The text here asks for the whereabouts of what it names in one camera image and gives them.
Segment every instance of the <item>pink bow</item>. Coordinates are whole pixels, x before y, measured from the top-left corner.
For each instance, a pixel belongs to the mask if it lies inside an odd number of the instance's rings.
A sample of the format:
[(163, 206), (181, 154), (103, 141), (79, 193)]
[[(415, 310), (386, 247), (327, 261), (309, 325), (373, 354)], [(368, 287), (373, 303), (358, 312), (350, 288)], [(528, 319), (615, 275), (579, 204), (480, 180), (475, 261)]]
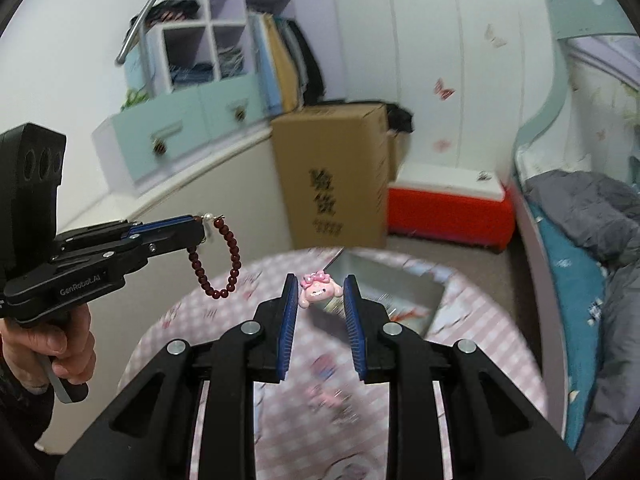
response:
[(302, 285), (302, 288), (307, 289), (313, 285), (314, 282), (329, 283), (331, 282), (331, 276), (325, 274), (324, 270), (318, 270), (318, 272), (314, 272), (313, 274), (305, 274), (302, 277), (300, 285)]

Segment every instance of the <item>bed frame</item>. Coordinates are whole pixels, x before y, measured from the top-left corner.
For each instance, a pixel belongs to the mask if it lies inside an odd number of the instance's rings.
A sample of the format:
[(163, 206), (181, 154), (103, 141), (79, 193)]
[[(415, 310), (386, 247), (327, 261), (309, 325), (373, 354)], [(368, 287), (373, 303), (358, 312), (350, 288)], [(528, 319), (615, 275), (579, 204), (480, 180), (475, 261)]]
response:
[[(567, 40), (596, 35), (636, 34), (617, 0), (546, 0), (546, 4), (554, 41), (554, 79), (543, 107), (518, 131), (514, 144), (515, 168), (516, 154), (542, 136), (558, 118), (564, 106), (567, 92), (570, 91), (566, 62)], [(526, 248), (538, 306), (542, 375), (548, 398), (547, 418), (564, 437), (569, 395), (564, 327), (546, 249), (536, 219), (524, 199), (517, 172), (510, 182), (510, 196)]]

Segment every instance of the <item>light blue drawer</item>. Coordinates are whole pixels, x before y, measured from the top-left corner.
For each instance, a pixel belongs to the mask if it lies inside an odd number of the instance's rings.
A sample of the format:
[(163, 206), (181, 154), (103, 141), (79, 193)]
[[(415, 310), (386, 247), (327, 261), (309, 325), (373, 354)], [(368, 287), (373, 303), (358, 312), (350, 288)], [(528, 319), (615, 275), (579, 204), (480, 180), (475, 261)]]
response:
[[(257, 75), (248, 74), (198, 87), (204, 117), (213, 139), (229, 134), (266, 117)], [(236, 111), (244, 110), (238, 120)]]
[[(113, 117), (113, 126), (133, 180), (211, 140), (198, 87), (161, 95), (124, 110)], [(157, 140), (164, 142), (164, 154), (154, 152)]]

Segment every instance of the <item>floor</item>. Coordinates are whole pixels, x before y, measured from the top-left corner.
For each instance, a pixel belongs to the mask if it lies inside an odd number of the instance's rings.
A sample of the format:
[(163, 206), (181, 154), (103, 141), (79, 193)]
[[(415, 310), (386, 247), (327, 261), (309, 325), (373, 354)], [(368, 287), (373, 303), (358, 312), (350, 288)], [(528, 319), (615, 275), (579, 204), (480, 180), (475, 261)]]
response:
[(518, 233), (501, 254), (484, 248), (398, 236), (390, 236), (386, 248), (462, 272), (511, 314), (540, 366), (538, 312), (527, 256)]

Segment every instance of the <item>drawer handle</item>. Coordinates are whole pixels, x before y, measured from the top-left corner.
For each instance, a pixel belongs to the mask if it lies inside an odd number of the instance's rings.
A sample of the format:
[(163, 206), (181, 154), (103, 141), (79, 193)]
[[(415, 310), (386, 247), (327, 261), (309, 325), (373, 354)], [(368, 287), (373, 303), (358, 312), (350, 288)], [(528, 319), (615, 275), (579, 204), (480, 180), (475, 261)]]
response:
[(242, 99), (229, 103), (227, 108), (233, 113), (237, 122), (243, 123), (246, 119), (246, 109), (249, 106), (249, 99)]
[(167, 150), (166, 140), (175, 134), (179, 134), (181, 131), (182, 121), (177, 121), (177, 123), (169, 124), (161, 130), (152, 133), (151, 143), (153, 146), (154, 154), (157, 156), (163, 156)]

